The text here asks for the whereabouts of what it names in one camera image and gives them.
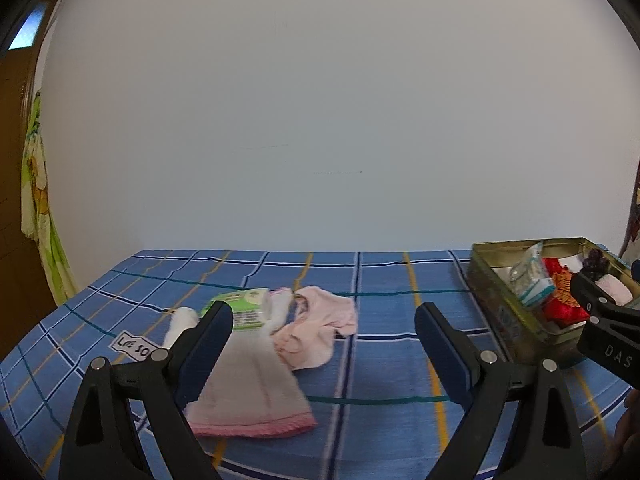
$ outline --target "silver screw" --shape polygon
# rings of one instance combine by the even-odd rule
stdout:
[[[153,361],[164,361],[166,357],[169,355],[169,352],[166,351],[166,348],[156,348],[153,352],[151,352],[151,359]]]
[[[105,364],[107,364],[107,359],[105,359],[104,357],[97,357],[93,361],[91,361],[91,368],[93,368],[94,370],[99,370]]]
[[[547,372],[555,372],[556,370],[558,370],[558,365],[555,361],[553,361],[553,359],[545,359],[544,361],[542,361],[542,367]]]
[[[491,352],[491,350],[482,350],[480,352],[480,358],[488,365],[492,365],[498,360],[496,353]]]

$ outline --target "floral curtain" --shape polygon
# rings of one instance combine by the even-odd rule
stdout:
[[[49,211],[47,169],[40,136],[40,92],[33,102],[24,141],[21,179],[22,232],[37,243],[49,288],[60,305],[74,296],[78,288]]]

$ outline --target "wooden door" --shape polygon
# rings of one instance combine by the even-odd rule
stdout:
[[[37,245],[20,230],[20,166],[33,77],[56,2],[44,0],[33,44],[0,59],[0,360],[56,307]]]

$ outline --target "red fabric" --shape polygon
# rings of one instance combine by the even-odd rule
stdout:
[[[570,305],[558,299],[558,295],[570,295],[568,288],[569,280],[558,279],[564,278],[564,274],[571,274],[569,269],[563,267],[557,258],[543,258],[543,261],[545,263],[546,271],[556,284],[556,291],[542,308],[542,313],[545,315],[545,319],[547,321],[555,322],[560,328],[565,328],[569,325],[587,320],[589,318],[589,314],[587,314],[587,311],[585,311],[581,306]]]

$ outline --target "gold tin box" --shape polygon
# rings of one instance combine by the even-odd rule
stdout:
[[[584,322],[558,328],[545,321],[539,309],[525,310],[520,300],[494,271],[513,267],[524,251],[540,240],[491,242],[474,244],[468,268],[468,283],[489,324],[494,329],[508,358],[521,364],[536,364],[541,359],[553,359],[561,367],[583,359],[576,349]],[[566,258],[590,250],[601,249],[586,238],[550,238],[543,240],[543,258]],[[631,271],[619,259],[603,249],[610,261],[609,273],[623,282],[634,299],[627,306],[640,307],[640,285]]]

